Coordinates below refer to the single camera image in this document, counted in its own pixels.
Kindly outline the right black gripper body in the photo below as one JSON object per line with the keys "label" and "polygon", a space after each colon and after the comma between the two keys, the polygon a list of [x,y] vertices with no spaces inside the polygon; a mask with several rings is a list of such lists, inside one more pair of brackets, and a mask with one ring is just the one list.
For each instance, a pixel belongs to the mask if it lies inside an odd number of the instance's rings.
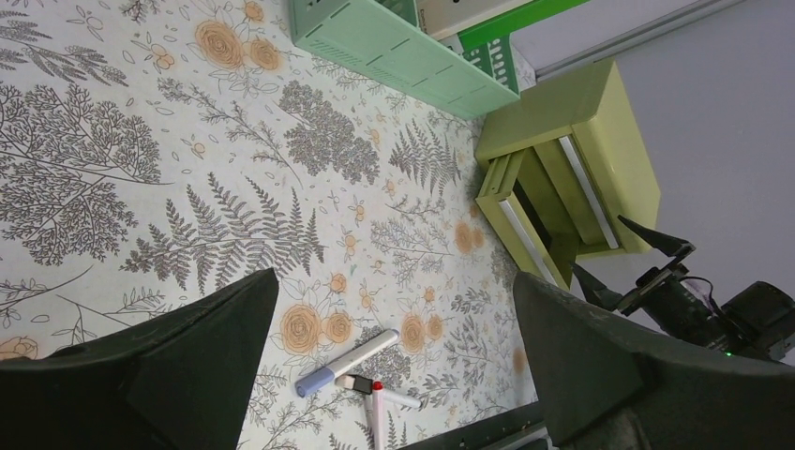
{"label": "right black gripper body", "polygon": [[651,268],[623,296],[618,311],[629,316],[641,309],[674,338],[712,350],[739,351],[744,341],[736,327],[683,286],[685,277],[682,267]]}

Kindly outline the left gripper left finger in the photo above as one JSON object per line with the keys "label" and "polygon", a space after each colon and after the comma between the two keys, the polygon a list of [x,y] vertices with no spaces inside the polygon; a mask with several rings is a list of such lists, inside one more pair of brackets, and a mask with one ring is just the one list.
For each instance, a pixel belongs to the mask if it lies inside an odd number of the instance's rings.
{"label": "left gripper left finger", "polygon": [[1,364],[5,449],[234,449],[278,300],[260,270],[189,305]]}

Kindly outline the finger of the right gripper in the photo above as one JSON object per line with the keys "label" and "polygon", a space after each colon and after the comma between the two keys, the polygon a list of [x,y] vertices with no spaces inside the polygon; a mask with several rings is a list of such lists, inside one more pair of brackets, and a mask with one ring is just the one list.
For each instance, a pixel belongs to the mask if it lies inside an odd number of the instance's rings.
{"label": "finger of the right gripper", "polygon": [[676,262],[683,260],[696,249],[687,240],[646,228],[630,218],[618,215],[618,220],[645,243]]}
{"label": "finger of the right gripper", "polygon": [[601,309],[614,311],[623,300],[623,295],[612,291],[602,281],[576,262],[570,263],[573,276],[577,279],[585,300]]}

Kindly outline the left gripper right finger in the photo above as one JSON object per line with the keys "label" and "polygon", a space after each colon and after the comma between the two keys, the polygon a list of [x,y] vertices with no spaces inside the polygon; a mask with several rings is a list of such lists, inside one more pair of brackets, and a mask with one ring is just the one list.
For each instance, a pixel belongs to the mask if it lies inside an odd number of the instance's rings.
{"label": "left gripper right finger", "polygon": [[793,367],[656,333],[530,273],[513,298],[556,447],[793,447]]}

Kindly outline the olive green drawer box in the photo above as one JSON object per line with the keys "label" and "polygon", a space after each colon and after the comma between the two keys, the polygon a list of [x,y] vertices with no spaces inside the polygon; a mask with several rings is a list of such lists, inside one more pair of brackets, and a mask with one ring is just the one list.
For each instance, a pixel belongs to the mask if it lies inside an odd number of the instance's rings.
{"label": "olive green drawer box", "polygon": [[487,115],[476,201],[521,271],[568,289],[582,258],[643,253],[661,191],[619,66],[604,59]]}

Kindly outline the red white marker pen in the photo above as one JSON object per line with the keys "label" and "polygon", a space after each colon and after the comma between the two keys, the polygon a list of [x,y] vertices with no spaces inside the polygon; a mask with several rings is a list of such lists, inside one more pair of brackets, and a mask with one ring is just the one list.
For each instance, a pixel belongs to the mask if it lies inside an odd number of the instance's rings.
{"label": "red white marker pen", "polygon": [[370,394],[372,411],[371,411],[371,428],[373,433],[374,449],[385,450],[385,424],[386,415],[384,407],[384,388],[380,381],[372,383],[372,391]]}

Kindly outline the beige notebook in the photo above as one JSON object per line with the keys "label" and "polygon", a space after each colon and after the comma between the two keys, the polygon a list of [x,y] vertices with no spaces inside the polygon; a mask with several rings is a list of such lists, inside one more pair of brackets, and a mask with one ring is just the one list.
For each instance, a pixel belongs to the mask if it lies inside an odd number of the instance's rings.
{"label": "beige notebook", "polygon": [[532,0],[420,0],[419,26],[437,40],[448,38]]}

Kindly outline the green file organizer rack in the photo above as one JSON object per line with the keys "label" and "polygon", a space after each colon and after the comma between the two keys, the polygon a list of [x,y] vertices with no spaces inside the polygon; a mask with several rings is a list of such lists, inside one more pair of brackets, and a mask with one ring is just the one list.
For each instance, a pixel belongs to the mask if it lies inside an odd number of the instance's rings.
{"label": "green file organizer rack", "polygon": [[293,44],[462,119],[518,101],[518,90],[427,35],[414,1],[291,1]]}

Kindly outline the green plastic folder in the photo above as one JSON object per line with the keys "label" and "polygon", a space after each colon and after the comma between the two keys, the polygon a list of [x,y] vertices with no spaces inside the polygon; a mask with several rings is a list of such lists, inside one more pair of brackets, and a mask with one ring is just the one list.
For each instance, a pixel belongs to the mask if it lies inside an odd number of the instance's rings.
{"label": "green plastic folder", "polygon": [[534,70],[518,55],[510,35],[581,4],[579,0],[522,1],[459,31],[444,43],[518,94],[534,85]]}

